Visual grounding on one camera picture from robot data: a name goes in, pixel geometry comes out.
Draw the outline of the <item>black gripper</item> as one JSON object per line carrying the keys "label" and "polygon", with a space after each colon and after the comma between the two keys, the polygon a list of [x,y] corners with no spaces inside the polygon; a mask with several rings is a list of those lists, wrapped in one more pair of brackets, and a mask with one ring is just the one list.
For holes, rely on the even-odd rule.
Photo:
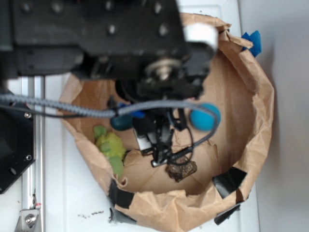
{"label": "black gripper", "polygon": [[218,32],[183,25],[174,0],[98,0],[79,7],[81,80],[113,79],[128,100],[198,98],[217,52]]}

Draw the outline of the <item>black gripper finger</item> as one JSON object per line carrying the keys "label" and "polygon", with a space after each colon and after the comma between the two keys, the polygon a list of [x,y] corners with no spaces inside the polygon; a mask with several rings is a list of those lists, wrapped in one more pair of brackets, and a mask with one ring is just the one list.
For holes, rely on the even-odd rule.
{"label": "black gripper finger", "polygon": [[166,116],[146,114],[143,118],[133,119],[133,128],[139,136],[145,136],[151,147],[142,150],[142,155],[152,155],[151,165],[158,167],[169,162],[172,154],[172,137],[174,130],[170,128]]}

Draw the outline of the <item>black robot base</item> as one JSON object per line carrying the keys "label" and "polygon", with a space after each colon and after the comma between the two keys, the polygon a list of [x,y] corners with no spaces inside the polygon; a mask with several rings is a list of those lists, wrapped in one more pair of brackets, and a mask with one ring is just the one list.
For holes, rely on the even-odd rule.
{"label": "black robot base", "polygon": [[34,121],[25,103],[0,101],[0,193],[34,162]]}

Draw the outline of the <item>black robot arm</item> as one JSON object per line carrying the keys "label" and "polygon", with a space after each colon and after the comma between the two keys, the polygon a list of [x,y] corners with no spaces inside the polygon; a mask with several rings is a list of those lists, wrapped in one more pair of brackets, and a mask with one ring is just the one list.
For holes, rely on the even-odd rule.
{"label": "black robot arm", "polygon": [[[73,117],[108,117],[117,130],[134,128],[146,136],[154,167],[176,164],[199,142],[172,152],[175,130],[187,128],[185,109],[218,115],[187,103],[199,99],[218,32],[201,23],[183,26],[174,0],[3,0],[0,3],[0,100],[39,104]],[[129,101],[94,111],[58,102],[14,97],[6,81],[72,73],[83,81],[112,79],[117,94]]]}

